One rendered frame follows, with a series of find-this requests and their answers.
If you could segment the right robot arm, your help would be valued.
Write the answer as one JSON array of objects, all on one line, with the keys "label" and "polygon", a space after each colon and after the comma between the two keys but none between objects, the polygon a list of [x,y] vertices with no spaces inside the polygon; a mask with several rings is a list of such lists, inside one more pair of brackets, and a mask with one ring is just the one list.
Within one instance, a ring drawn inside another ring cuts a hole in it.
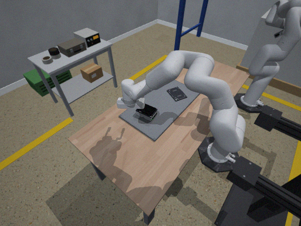
[{"label": "right robot arm", "polygon": [[284,29],[274,34],[282,35],[277,44],[262,46],[249,66],[255,76],[241,102],[250,107],[263,106],[259,99],[270,81],[279,71],[277,62],[283,61],[301,38],[301,0],[279,0],[265,19],[266,25]]}]

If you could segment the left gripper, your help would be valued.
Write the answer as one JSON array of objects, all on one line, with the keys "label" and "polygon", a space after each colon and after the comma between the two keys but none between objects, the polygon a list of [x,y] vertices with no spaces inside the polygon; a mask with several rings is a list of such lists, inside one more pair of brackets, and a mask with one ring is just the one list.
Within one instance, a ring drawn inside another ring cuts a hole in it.
[{"label": "left gripper", "polygon": [[144,96],[141,97],[136,101],[136,103],[132,105],[126,105],[122,100],[121,97],[118,98],[117,100],[117,107],[118,108],[123,108],[123,109],[143,109],[145,106],[145,98]]}]

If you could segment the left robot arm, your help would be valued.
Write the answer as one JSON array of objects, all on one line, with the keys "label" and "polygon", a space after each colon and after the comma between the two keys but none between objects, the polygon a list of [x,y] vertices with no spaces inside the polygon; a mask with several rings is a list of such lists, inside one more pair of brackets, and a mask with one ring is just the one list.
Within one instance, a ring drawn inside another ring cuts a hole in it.
[{"label": "left robot arm", "polygon": [[[243,145],[246,122],[238,114],[238,107],[227,82],[210,77],[214,69],[214,59],[205,53],[175,50],[165,60],[149,72],[145,80],[135,84],[132,79],[121,82],[121,100],[126,105],[136,103],[138,99],[174,81],[182,69],[188,69],[185,86],[208,97],[213,107],[209,122],[210,131],[215,138],[207,148],[211,160],[217,163],[231,161]],[[230,157],[231,156],[231,157]]]}]

